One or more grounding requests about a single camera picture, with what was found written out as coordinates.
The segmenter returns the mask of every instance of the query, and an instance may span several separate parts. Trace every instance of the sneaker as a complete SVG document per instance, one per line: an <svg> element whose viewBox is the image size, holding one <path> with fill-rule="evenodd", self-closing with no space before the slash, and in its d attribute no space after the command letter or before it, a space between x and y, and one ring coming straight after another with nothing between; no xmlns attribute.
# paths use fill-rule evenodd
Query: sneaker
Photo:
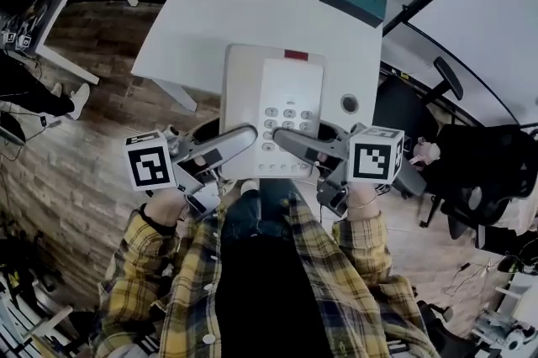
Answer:
<svg viewBox="0 0 538 358"><path fill-rule="evenodd" d="M248 191L259 191L259 190L260 190L259 180L249 179L241 185L241 195L243 195L245 192L248 192Z"/></svg>
<svg viewBox="0 0 538 358"><path fill-rule="evenodd" d="M71 92L71 101L73 102L75 109L68 113L67 115L73 119L77 120L80 118L82 113L82 108L87 102L87 99L90 97L90 86L87 83L84 83L79 87L78 91Z"/></svg>
<svg viewBox="0 0 538 358"><path fill-rule="evenodd" d="M61 83L56 83L52 91L50 91L50 93L52 95L56 95L57 97L61 97L62 90L63 90L63 86L61 85Z"/></svg>

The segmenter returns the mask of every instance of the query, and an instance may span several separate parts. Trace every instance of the wrist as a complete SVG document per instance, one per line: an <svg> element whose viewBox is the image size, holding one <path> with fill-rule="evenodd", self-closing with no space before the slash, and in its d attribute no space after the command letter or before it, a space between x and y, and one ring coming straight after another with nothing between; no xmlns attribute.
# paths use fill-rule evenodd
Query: wrist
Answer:
<svg viewBox="0 0 538 358"><path fill-rule="evenodd" d="M347 219L351 222L375 218L380 213L377 192L370 184L350 183L347 206Z"/></svg>
<svg viewBox="0 0 538 358"><path fill-rule="evenodd" d="M175 226L179 215L188 205L185 195L177 189L156 192L145 206L145 216L164 227Z"/></svg>

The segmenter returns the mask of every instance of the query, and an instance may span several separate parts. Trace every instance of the plaid shirt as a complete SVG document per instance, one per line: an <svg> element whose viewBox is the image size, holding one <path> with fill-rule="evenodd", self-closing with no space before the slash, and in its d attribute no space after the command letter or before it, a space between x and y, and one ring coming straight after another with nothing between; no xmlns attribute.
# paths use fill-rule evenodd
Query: plaid shirt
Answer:
<svg viewBox="0 0 538 358"><path fill-rule="evenodd" d="M389 339L402 340L413 355L437 357L409 281L389 276L391 257L382 214L365 221L343 219L335 223L331 239L304 203L292 197L287 206L295 247L333 355L389 357ZM166 311L159 329L161 356L221 356L215 296L222 273L224 215L225 209L219 208L191 221L177 247L177 238L159 234L134 212L100 285L100 330L92 342L95 356L126 350L147 333L154 306ZM159 299L162 272L170 262L176 268L171 289Z"/></svg>

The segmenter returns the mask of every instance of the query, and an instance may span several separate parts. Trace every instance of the keypad button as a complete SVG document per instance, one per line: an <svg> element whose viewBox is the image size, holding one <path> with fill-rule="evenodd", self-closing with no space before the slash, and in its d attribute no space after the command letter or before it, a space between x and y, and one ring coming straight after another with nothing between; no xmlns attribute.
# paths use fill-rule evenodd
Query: keypad button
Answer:
<svg viewBox="0 0 538 358"><path fill-rule="evenodd" d="M269 116L270 118L275 118L276 116L278 116L278 108L273 108L273 107L266 108L266 115Z"/></svg>
<svg viewBox="0 0 538 358"><path fill-rule="evenodd" d="M276 128L277 127L277 121L268 119L263 123L263 126L265 126L266 128L269 128L269 129Z"/></svg>

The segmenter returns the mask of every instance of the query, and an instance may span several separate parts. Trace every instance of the black chair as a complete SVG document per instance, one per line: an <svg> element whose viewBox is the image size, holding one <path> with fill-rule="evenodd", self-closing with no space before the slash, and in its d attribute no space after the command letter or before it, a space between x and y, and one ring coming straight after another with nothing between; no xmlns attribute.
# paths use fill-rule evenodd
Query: black chair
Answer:
<svg viewBox="0 0 538 358"><path fill-rule="evenodd" d="M419 301L419 310L425 322L426 331L431 343L441 358L466 358L474 356L477 348L473 341L463 339L451 333L445 325L435 316L433 308L424 301Z"/></svg>
<svg viewBox="0 0 538 358"><path fill-rule="evenodd" d="M446 125L435 142L441 159L423 177L435 209L449 215L451 237L467 227L496 224L511 198L526 198L538 175L538 143L515 125L492 128Z"/></svg>
<svg viewBox="0 0 538 358"><path fill-rule="evenodd" d="M538 166L536 142L516 126L494 128L439 125L427 105L452 90L462 99L462 86L442 58L434 62L443 82L420 98L414 89L397 77L389 77L377 92L373 123L402 129L410 140L410 149L424 137L436 142L441 157L418 173L406 160L393 186L407 197L425 192L433 194L428 220L435 211L449 215L451 236L457 238L470 226L495 224L512 197L528 197ZM412 157L407 152L405 158ZM477 190L480 193L478 203Z"/></svg>
<svg viewBox="0 0 538 358"><path fill-rule="evenodd" d="M463 99L462 85L445 60L438 57L434 66L442 75L443 81L422 98L409 84L395 76L390 76L377 89L373 124L402 129L405 132L405 146L408 151L404 153L402 170L393 184L404 197L419 196L426 191L426 180L406 160L413 157L412 150L419 137L433 142L439 133L439 124L427 105L448 90L452 90L457 99Z"/></svg>
<svg viewBox="0 0 538 358"><path fill-rule="evenodd" d="M424 137L434 141L439 125L434 115L426 107L429 103L452 90L458 100L463 99L461 83L445 60L438 57L434 66L442 75L443 82L419 98L414 89L397 77L389 77L377 89L376 108L373 124L387 128L403 129L413 148Z"/></svg>

